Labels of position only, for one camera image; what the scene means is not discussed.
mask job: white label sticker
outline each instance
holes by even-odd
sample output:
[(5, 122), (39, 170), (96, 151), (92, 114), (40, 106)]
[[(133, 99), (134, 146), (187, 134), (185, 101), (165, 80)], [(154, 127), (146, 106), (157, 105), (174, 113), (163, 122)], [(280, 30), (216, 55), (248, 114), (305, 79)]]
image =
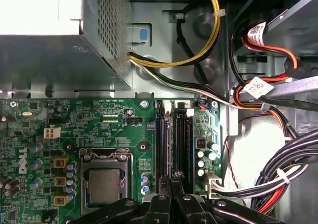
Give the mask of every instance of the white label sticker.
[(244, 87), (244, 90), (256, 99), (266, 95), (273, 89), (274, 87), (272, 85), (263, 81), (259, 77), (254, 77), (253, 80)]
[(247, 36), (253, 44), (264, 45), (263, 33), (265, 26), (266, 22), (263, 22), (249, 30)]

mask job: perforated metal grille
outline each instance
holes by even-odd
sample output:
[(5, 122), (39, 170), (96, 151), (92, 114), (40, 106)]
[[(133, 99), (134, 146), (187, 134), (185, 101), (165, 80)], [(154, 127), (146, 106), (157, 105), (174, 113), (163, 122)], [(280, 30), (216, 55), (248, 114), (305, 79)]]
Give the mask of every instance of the perforated metal grille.
[(98, 35), (113, 58), (127, 60), (127, 4), (129, 0), (98, 0)]

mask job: white wire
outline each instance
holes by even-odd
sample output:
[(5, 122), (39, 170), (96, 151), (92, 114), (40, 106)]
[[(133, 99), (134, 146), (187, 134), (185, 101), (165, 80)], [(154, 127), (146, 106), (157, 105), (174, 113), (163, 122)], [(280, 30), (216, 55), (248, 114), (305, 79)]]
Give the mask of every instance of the white wire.
[[(303, 172), (306, 171), (307, 167), (308, 167), (308, 164), (306, 164), (306, 165), (304, 166), (304, 168), (303, 168), (299, 173), (297, 173), (297, 174), (295, 174), (294, 176), (290, 177), (289, 180), (294, 180), (294, 179), (296, 179), (297, 177), (299, 177), (301, 174), (303, 174)], [(274, 192), (275, 190), (279, 189), (280, 187), (282, 187), (282, 186), (284, 186), (284, 185), (286, 185), (285, 182), (280, 183), (280, 184), (276, 185), (275, 187), (270, 188), (270, 189), (268, 189), (268, 190), (266, 190), (266, 191), (263, 191), (263, 192), (261, 192), (261, 193), (257, 193), (257, 194), (253, 194), (253, 195), (249, 195), (249, 196), (245, 196), (245, 197), (240, 197), (240, 198), (247, 199), (247, 198), (256, 198), (256, 197), (265, 196), (266, 194), (272, 193), (272, 192)]]
[(154, 74), (152, 74), (147, 68), (139, 65), (138, 63), (136, 63), (135, 61), (133, 60), (130, 60), (134, 65), (140, 67), (141, 69), (145, 70), (147, 73), (149, 73), (155, 80), (157, 80), (158, 82), (160, 82), (161, 84), (165, 85), (165, 86), (168, 86), (168, 87), (172, 87), (174, 89), (178, 89), (178, 90), (185, 90), (185, 91), (188, 91), (188, 92), (192, 92), (192, 93), (199, 93), (199, 94), (202, 94), (202, 95), (205, 95), (207, 97), (210, 97), (212, 98), (213, 100), (215, 101), (218, 101), (226, 106), (230, 106), (230, 107), (234, 107), (234, 108), (237, 108), (237, 109), (242, 109), (241, 107), (238, 107), (238, 106), (235, 106), (229, 102), (226, 102), (226, 101), (223, 101), (221, 99), (219, 99), (218, 97), (208, 93), (208, 92), (205, 92), (205, 91), (202, 91), (202, 90), (199, 90), (199, 89), (195, 89), (195, 88), (186, 88), (186, 87), (179, 87), (179, 86), (176, 86), (176, 85), (172, 85), (172, 84), (168, 84), (168, 83), (164, 83), (163, 81), (161, 81), (158, 77), (156, 77)]
[[(294, 172), (296, 172), (298, 169), (300, 168), (300, 166), (295, 166), (295, 167), (292, 167), (290, 170), (288, 170), (286, 172), (286, 176), (289, 176), (291, 174), (293, 174)], [(282, 177), (277, 177), (275, 178), (274, 180), (268, 182), (268, 183), (264, 183), (264, 184), (260, 184), (260, 185), (257, 185), (257, 186), (253, 186), (253, 187), (249, 187), (249, 188), (235, 188), (235, 189), (229, 189), (229, 188), (225, 188), (225, 187), (222, 187), (220, 186), (219, 184), (217, 184), (216, 182), (213, 182), (213, 187), (216, 187), (216, 190), (220, 190), (221, 192), (237, 192), (237, 191), (245, 191), (245, 190), (248, 190), (248, 189), (251, 189), (251, 188), (255, 188), (255, 187), (264, 187), (264, 186), (267, 186), (267, 185), (271, 185), (273, 183), (276, 183), (276, 182), (279, 182), (283, 180)]]

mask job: motherboard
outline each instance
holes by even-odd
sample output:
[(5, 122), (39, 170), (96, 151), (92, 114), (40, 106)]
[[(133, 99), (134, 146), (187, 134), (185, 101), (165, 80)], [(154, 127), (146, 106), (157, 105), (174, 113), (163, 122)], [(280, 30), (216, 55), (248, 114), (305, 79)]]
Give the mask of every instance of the motherboard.
[(209, 197), (221, 177), (214, 101), (0, 100), (0, 223), (65, 224), (121, 198), (142, 202), (161, 176)]

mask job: cpu socket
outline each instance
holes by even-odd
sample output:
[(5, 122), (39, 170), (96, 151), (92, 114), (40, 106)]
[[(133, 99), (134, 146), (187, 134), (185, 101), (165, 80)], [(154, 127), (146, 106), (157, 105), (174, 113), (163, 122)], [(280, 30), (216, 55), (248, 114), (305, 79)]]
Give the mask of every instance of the cpu socket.
[(83, 148), (81, 213), (133, 195), (133, 156), (129, 149)]

